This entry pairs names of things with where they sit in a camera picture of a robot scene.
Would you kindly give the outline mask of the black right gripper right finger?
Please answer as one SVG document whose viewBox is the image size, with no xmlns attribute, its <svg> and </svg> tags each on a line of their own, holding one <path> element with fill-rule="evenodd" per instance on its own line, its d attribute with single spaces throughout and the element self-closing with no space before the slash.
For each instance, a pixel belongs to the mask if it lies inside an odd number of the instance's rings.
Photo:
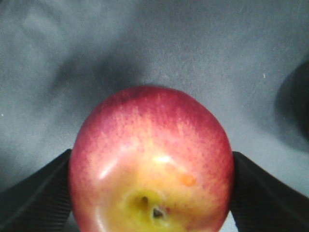
<svg viewBox="0 0 309 232">
<path fill-rule="evenodd" d="M 233 152 L 234 189 L 230 205 L 240 232 L 307 232 L 309 199 Z"/>
</svg>

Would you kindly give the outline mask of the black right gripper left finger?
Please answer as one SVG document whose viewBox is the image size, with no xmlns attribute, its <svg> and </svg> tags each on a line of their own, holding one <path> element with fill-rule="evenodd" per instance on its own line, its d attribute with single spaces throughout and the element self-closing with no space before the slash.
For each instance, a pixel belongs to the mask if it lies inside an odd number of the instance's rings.
<svg viewBox="0 0 309 232">
<path fill-rule="evenodd" d="M 60 232 L 71 212 L 66 150 L 0 194 L 2 232 Z"/>
</svg>

